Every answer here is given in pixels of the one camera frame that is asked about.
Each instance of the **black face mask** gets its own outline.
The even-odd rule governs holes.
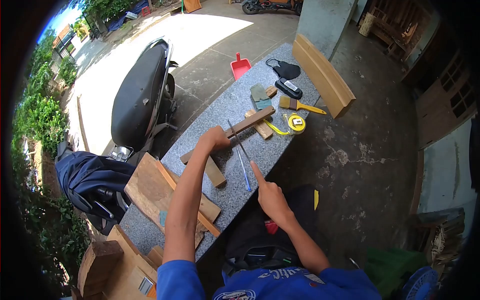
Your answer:
[[[268,64],[271,61],[276,61],[278,66],[272,66],[272,65]],[[294,79],[294,78],[297,78],[298,76],[300,76],[300,67],[297,66],[297,65],[292,65],[292,64],[290,64],[288,62],[285,62],[285,61],[276,60],[273,57],[267,59],[265,64],[267,66],[269,66],[270,68],[272,68],[280,78],[285,78],[287,80],[291,80],[291,79]]]

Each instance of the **red dustpan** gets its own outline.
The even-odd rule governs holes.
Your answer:
[[[248,59],[240,59],[240,53],[237,52],[237,60],[232,61],[230,67],[232,67],[233,77],[235,77],[235,80],[238,80],[252,65],[250,65]]]

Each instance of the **red stool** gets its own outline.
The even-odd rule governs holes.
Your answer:
[[[149,8],[148,6],[145,6],[144,8],[142,8],[142,16],[145,17],[145,16],[148,15],[148,14],[151,14],[150,8]]]

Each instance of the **paintbrush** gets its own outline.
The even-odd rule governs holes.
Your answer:
[[[310,105],[305,105],[300,103],[300,101],[296,99],[291,99],[290,97],[287,96],[280,96],[280,102],[278,103],[278,106],[281,108],[286,108],[286,109],[293,109],[293,110],[299,110],[299,109],[306,109],[311,112],[316,112],[319,114],[326,115],[327,113],[324,110],[321,110],[319,108],[315,108]]]

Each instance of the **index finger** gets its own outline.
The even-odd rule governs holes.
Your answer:
[[[255,162],[253,160],[250,161],[250,166],[252,167],[252,170],[253,170],[253,173],[255,174],[255,177],[257,178],[258,186],[266,184],[267,182],[265,181],[265,178],[262,175],[262,172],[260,171],[257,164],[255,164]]]

